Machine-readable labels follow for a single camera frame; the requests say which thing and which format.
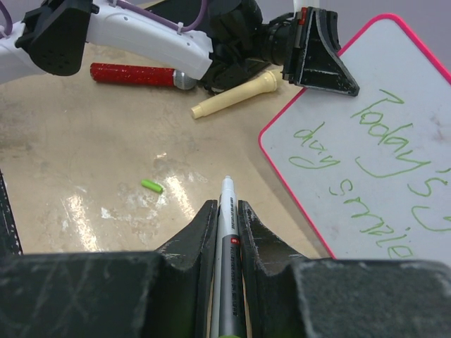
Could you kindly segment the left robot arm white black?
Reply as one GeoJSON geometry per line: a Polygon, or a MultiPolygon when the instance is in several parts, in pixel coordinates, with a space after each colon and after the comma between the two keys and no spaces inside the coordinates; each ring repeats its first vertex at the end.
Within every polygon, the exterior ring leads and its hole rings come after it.
{"type": "Polygon", "coordinates": [[[254,64],[279,65],[292,85],[356,96],[359,85],[338,53],[338,15],[296,7],[265,23],[255,1],[203,1],[189,25],[128,1],[43,1],[1,29],[1,81],[68,77],[86,44],[158,61],[218,94],[246,82],[254,64]]]}

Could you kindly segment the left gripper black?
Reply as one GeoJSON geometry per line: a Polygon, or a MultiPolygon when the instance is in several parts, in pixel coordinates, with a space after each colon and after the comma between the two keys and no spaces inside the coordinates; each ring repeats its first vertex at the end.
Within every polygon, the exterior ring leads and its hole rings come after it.
{"type": "Polygon", "coordinates": [[[282,78],[298,86],[357,96],[359,85],[338,52],[338,14],[308,7],[263,25],[260,58],[281,65],[282,78]]]}

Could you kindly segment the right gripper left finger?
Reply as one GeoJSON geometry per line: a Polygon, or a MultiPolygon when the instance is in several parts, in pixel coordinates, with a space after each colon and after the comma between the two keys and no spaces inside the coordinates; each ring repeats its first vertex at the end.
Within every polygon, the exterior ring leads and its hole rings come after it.
{"type": "Polygon", "coordinates": [[[216,248],[218,202],[208,200],[189,224],[157,249],[154,336],[205,337],[216,248]]]}

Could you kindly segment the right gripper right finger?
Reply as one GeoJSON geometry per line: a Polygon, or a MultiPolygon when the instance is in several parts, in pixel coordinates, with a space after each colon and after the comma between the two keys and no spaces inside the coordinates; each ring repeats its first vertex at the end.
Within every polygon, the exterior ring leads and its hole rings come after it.
{"type": "Polygon", "coordinates": [[[303,337],[292,260],[303,255],[238,201],[242,269],[253,337],[303,337]]]}

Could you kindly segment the green marker cap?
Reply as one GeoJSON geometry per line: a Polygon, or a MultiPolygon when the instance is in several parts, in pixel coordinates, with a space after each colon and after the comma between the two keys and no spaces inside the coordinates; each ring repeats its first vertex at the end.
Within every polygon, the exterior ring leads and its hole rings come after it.
{"type": "Polygon", "coordinates": [[[141,185],[144,188],[150,189],[153,192],[156,192],[158,194],[161,194],[163,192],[163,187],[160,184],[155,183],[155,182],[153,182],[151,180],[141,180],[141,185]]]}

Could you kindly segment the pink framed whiteboard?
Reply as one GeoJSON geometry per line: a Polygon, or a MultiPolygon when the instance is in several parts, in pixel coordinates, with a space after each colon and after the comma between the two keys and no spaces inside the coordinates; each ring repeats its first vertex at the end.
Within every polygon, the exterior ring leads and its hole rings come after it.
{"type": "Polygon", "coordinates": [[[358,96],[301,91],[262,151],[333,258],[449,263],[450,73],[391,13],[340,57],[358,96]]]}

